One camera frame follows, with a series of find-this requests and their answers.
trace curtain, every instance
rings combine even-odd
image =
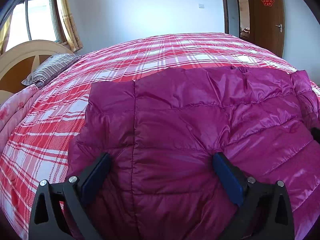
[[[83,45],[80,41],[76,25],[67,3],[67,0],[57,0],[59,16],[63,28],[64,35],[73,52],[82,49]]]
[[[7,48],[7,44],[9,41],[9,34],[10,34],[11,19],[12,19],[12,14],[10,14],[7,21],[3,25],[2,29],[0,30],[0,55],[4,54],[5,49]]]

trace silver bolt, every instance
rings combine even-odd
[[[77,179],[78,179],[78,178],[77,178],[76,176],[72,176],[72,177],[69,178],[69,182],[70,182],[70,183],[76,182]]]
[[[256,182],[256,179],[254,177],[248,177],[247,178],[247,181],[251,184],[255,183]]]
[[[41,185],[41,186],[44,186],[44,185],[46,185],[46,184],[47,184],[47,181],[46,181],[45,179],[40,181],[40,185]]]
[[[284,186],[284,182],[282,180],[278,180],[277,182],[278,186],[283,187]]]

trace door handle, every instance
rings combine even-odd
[[[280,28],[280,32],[282,32],[282,24],[276,25],[276,26],[279,27]]]

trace purple quilted fabric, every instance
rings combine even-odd
[[[319,102],[305,71],[181,68],[92,84],[67,177],[113,163],[86,209],[106,239],[216,239],[237,210],[212,166],[222,151],[258,181],[286,184],[297,240],[320,215]]]

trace red and white plaid bedspread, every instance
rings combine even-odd
[[[0,157],[0,207],[22,239],[42,179],[63,182],[68,143],[84,124],[91,83],[129,81],[169,67],[247,66],[296,71],[271,52],[222,33],[163,35],[85,55],[43,89]],[[320,90],[312,82],[320,97]]]

